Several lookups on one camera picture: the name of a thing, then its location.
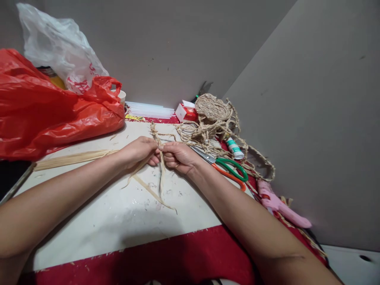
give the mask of scissors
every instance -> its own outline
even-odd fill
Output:
[[[240,166],[239,163],[237,163],[236,161],[233,161],[233,160],[226,159],[226,158],[214,158],[213,156],[204,153],[203,151],[201,151],[200,149],[198,149],[194,146],[190,146],[190,147],[193,151],[195,151],[197,154],[199,154],[199,156],[201,156],[205,161],[207,161],[209,164],[211,164],[221,174],[223,174],[224,176],[228,177],[229,179],[232,179],[233,181],[237,182],[240,185],[240,189],[243,192],[245,191],[245,183],[244,182],[248,181],[248,174]],[[236,166],[236,168],[241,171],[243,176],[240,176],[237,172],[232,170],[227,165],[227,163]],[[217,166],[217,164],[220,165],[221,167],[223,167],[224,169],[226,169],[227,171],[220,169]]]
[[[201,87],[201,89],[199,90],[198,94],[195,96],[195,98],[193,100],[191,100],[191,103],[195,103],[195,101],[197,101],[198,97],[203,95],[203,94],[206,94],[209,92],[209,89],[211,87],[211,85],[213,84],[213,82],[209,82],[207,83],[207,81],[203,82],[203,85]]]

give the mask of white plastic bag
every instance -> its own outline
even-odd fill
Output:
[[[56,19],[18,3],[25,57],[36,67],[50,66],[67,89],[83,94],[94,76],[109,76],[73,19]]]

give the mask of left hand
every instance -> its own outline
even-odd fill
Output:
[[[160,162],[158,143],[152,138],[143,136],[135,139],[115,154],[126,162],[127,168],[134,166],[148,156],[150,156],[149,165],[155,166]]]

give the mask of green scissor handle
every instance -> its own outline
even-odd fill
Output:
[[[226,158],[217,158],[216,161],[215,161],[215,163],[218,164],[218,165],[220,165],[224,169],[226,169],[229,173],[231,173],[237,179],[240,179],[243,182],[248,181],[248,174],[245,172],[245,170],[243,169],[243,167],[241,167],[241,165],[239,163],[237,163],[236,161],[229,160],[229,159],[226,159]],[[240,176],[236,171],[233,171],[226,163],[229,163],[229,164],[232,164],[232,165],[236,166],[236,168],[239,169],[241,171],[241,173],[243,174],[243,177]]]

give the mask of gray wall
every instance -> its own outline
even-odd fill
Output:
[[[226,97],[320,242],[380,251],[380,3],[298,0]]]
[[[0,31],[0,48],[21,51],[15,2],[3,2],[13,13],[0,19],[2,27],[12,23]],[[210,91],[222,97],[296,0],[26,2],[53,17],[73,18],[103,66],[123,83],[127,100],[175,107],[193,99],[204,80],[214,81]]]

